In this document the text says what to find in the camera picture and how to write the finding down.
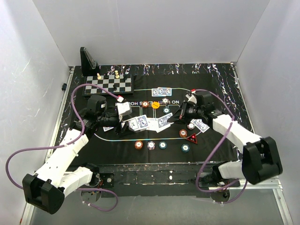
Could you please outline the blue playing card box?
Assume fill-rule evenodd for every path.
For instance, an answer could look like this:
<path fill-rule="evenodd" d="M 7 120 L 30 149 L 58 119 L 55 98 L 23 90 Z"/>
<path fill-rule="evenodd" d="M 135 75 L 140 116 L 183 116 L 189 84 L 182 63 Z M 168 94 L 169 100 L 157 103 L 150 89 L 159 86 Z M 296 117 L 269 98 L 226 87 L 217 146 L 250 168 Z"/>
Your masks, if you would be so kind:
<path fill-rule="evenodd" d="M 127 122 L 129 129 L 134 132 L 141 132 L 150 127 L 150 123 L 146 115 L 131 118 Z"/>

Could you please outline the green chips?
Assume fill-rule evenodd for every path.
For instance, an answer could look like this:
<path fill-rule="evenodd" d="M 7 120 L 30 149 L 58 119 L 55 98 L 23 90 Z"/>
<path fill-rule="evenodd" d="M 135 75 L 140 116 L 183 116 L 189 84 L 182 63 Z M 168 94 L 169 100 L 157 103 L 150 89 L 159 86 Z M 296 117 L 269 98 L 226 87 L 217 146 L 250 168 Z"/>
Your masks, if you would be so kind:
<path fill-rule="evenodd" d="M 163 113 L 168 114 L 169 112 L 170 112 L 170 109 L 169 109 L 169 108 L 165 107 L 165 108 L 163 109 Z"/>
<path fill-rule="evenodd" d="M 183 144 L 183 145 L 181 146 L 181 150 L 182 150 L 182 152 L 187 153 L 187 152 L 189 152 L 189 150 L 190 150 L 190 146 L 189 146 L 188 144 Z"/>

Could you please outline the orange red chip stack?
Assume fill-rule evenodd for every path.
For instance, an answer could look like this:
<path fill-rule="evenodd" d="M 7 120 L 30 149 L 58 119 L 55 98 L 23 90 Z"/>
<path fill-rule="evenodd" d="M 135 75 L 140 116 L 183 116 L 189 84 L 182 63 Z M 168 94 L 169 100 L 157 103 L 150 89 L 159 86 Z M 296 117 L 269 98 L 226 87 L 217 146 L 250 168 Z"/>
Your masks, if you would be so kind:
<path fill-rule="evenodd" d="M 136 148 L 137 150 L 142 149 L 142 148 L 143 148 L 143 142 L 142 142 L 142 141 L 136 141 L 136 142 L 135 142 L 135 148 Z"/>

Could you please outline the yellow big blind button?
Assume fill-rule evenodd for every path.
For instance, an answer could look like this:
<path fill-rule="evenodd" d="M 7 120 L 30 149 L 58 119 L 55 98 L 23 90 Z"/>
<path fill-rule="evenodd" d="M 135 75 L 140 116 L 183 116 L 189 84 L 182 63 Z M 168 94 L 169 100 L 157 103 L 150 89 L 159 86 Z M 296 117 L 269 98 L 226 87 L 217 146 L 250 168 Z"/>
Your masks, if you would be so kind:
<path fill-rule="evenodd" d="M 154 102 L 152 102 L 151 107 L 152 107 L 153 109 L 158 109 L 158 108 L 160 107 L 160 103 L 154 101 Z"/>

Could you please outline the orange chips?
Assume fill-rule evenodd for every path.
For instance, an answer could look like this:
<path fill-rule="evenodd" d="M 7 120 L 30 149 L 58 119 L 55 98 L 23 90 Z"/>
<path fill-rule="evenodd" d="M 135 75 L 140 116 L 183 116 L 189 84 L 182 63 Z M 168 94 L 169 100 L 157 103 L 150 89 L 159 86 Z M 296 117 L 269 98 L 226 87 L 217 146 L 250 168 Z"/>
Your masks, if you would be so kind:
<path fill-rule="evenodd" d="M 142 107 L 143 108 L 147 108 L 149 106 L 149 102 L 148 101 L 143 101 L 142 102 Z"/>
<path fill-rule="evenodd" d="M 188 133 L 186 130 L 182 129 L 179 131 L 180 137 L 185 138 L 187 137 Z"/>

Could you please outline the pink blue chip stack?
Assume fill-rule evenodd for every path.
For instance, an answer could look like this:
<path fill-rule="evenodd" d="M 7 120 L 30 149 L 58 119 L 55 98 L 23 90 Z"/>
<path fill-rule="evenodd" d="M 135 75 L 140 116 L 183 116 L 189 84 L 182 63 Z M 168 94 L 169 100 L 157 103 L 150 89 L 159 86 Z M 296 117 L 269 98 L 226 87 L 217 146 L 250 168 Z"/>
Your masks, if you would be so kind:
<path fill-rule="evenodd" d="M 155 143 L 153 142 L 153 141 L 149 141 L 148 143 L 147 143 L 147 148 L 148 148 L 148 150 L 154 150 L 155 149 Z"/>

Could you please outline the red black triangular all-in marker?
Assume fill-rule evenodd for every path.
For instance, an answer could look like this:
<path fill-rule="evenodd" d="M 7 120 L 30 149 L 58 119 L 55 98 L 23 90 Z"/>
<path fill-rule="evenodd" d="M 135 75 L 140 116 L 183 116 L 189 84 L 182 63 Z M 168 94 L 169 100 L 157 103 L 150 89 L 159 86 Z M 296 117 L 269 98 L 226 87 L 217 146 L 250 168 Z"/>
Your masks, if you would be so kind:
<path fill-rule="evenodd" d="M 189 137 L 187 137 L 186 139 L 188 140 L 188 141 L 190 141 L 190 142 L 192 142 L 192 143 L 195 143 L 195 144 L 197 144 L 197 134 L 192 134 L 192 135 L 190 135 Z"/>

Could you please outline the green blue chip stack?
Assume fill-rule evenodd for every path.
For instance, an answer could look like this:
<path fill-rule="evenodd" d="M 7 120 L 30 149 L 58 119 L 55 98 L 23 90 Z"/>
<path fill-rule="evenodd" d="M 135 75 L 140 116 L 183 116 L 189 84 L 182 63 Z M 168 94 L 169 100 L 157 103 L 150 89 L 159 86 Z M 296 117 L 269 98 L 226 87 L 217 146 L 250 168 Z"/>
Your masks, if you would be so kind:
<path fill-rule="evenodd" d="M 161 142 L 159 143 L 159 148 L 160 148 L 160 149 L 164 150 L 164 149 L 166 149 L 166 147 L 167 147 L 166 142 L 161 141 Z"/>

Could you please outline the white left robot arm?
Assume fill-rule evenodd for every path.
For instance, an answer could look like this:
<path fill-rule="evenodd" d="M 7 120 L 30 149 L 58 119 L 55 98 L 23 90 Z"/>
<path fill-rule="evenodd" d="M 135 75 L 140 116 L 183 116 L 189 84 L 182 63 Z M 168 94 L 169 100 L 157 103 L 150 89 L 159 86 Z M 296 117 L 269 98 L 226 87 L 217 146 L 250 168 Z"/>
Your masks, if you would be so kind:
<path fill-rule="evenodd" d="M 84 163 L 70 174 L 65 174 L 79 151 L 100 127 L 117 127 L 122 117 L 132 112 L 130 103 L 119 97 L 116 106 L 108 107 L 106 98 L 93 95 L 87 106 L 79 111 L 61 142 L 50 158 L 34 175 L 26 174 L 22 180 L 25 200 L 50 214 L 56 213 L 65 197 L 82 186 L 89 190 L 99 187 L 99 168 Z"/>

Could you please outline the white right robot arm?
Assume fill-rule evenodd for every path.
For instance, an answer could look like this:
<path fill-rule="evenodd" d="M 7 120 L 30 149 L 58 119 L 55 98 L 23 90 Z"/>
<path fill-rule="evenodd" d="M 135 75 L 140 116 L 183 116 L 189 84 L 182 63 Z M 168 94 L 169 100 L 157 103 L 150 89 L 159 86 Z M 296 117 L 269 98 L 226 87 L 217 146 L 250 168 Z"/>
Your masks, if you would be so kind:
<path fill-rule="evenodd" d="M 241 151 L 241 161 L 228 161 L 213 167 L 209 176 L 213 183 L 223 186 L 229 179 L 245 179 L 256 185 L 282 174 L 283 167 L 275 140 L 269 136 L 263 138 L 244 128 L 235 121 L 233 113 L 225 114 L 217 109 L 213 97 L 215 94 L 208 90 L 188 91 L 187 100 L 168 119 L 168 122 L 176 124 L 189 124 L 193 119 L 201 119 L 205 125 L 222 135 L 206 162 L 226 139 Z"/>

